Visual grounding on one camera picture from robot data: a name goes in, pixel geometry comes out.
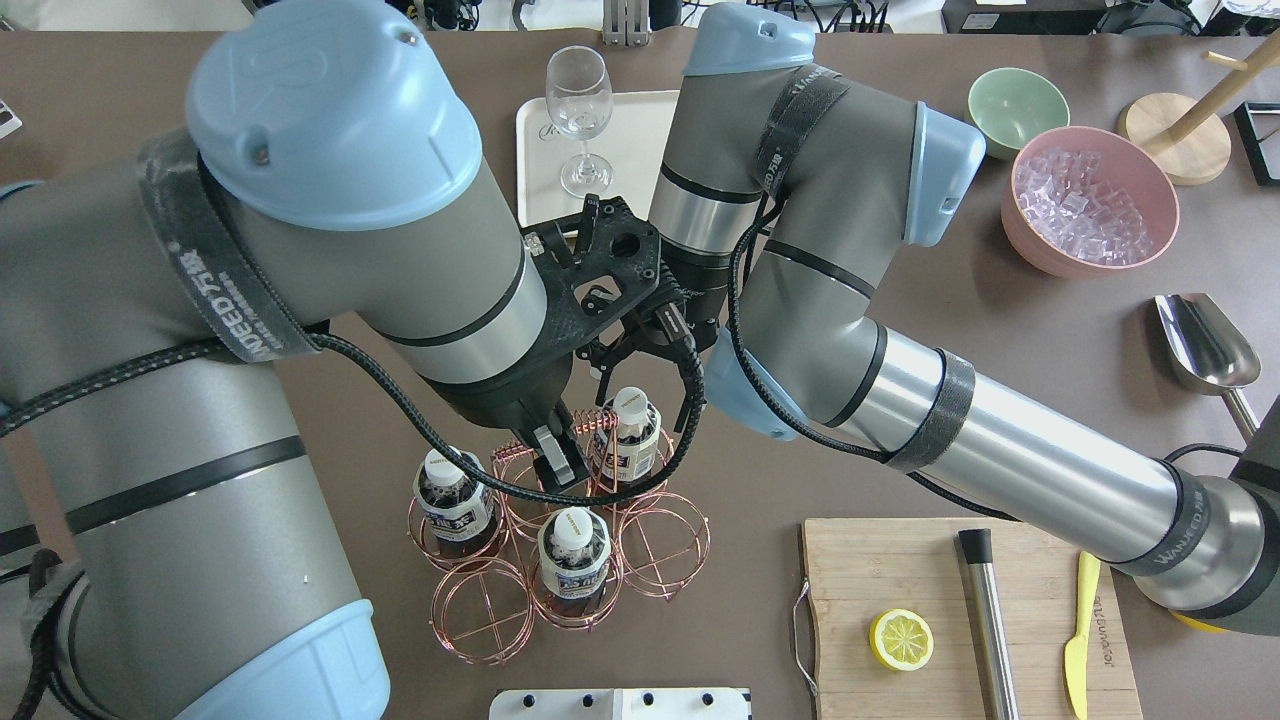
bottle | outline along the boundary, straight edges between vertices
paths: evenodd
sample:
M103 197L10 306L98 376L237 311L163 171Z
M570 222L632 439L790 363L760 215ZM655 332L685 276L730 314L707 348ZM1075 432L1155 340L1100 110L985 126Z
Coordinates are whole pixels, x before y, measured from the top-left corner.
M462 455L481 468L474 454ZM439 543L440 557L457 560L475 555L498 532L493 491L468 478L439 451L433 448L426 454L413 489Z
M600 607L609 574L604 519L582 507L556 512L538 533L543 605L561 618L585 618Z
M620 489L649 477L658 461L662 439L662 414L637 387L625 387L604 404L618 416L617 446L607 430L595 430L588 454L591 469Z

metal scoop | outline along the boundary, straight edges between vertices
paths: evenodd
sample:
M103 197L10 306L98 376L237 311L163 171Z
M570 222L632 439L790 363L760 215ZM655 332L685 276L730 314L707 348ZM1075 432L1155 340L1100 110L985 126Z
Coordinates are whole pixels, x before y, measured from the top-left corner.
M1240 434L1253 439L1258 416L1240 388L1258 379L1262 361L1249 341L1203 292L1157 295L1153 301L1178 378L1201 395L1221 395Z

white bottle cap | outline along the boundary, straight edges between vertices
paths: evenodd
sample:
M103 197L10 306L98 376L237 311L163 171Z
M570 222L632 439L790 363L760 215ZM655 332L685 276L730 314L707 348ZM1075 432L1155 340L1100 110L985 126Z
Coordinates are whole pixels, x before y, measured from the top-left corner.
M591 542L595 525L591 514L581 507L561 510L552 525L552 543L561 550L581 550Z
M613 396L613 411L623 425L649 424L649 397L637 387L625 387Z
M449 446L454 452L458 448ZM447 457L440 455L440 451L431 448L426 454L426 460L422 461L422 468L426 470L426 480L433 486L447 488L462 479L462 469L449 462Z

yellow butter knife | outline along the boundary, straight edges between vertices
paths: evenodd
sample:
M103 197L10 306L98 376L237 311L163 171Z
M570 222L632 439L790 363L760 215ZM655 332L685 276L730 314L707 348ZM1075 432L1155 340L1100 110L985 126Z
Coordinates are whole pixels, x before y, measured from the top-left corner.
M1084 693L1084 670L1089 664L1089 624L1093 620L1093 598L1098 593L1098 570L1102 564L1088 552L1080 553L1075 574L1075 637L1062 648L1062 666L1066 669L1066 694L1071 710L1080 720L1089 717L1089 701Z

ice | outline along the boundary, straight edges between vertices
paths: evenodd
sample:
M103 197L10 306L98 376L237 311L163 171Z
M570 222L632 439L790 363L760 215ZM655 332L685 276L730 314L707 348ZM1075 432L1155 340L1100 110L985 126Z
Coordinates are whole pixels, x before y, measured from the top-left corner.
M1048 242L1085 263L1132 265L1156 243L1133 197L1098 177L1101 152L1051 147L1019 163L1018 209Z

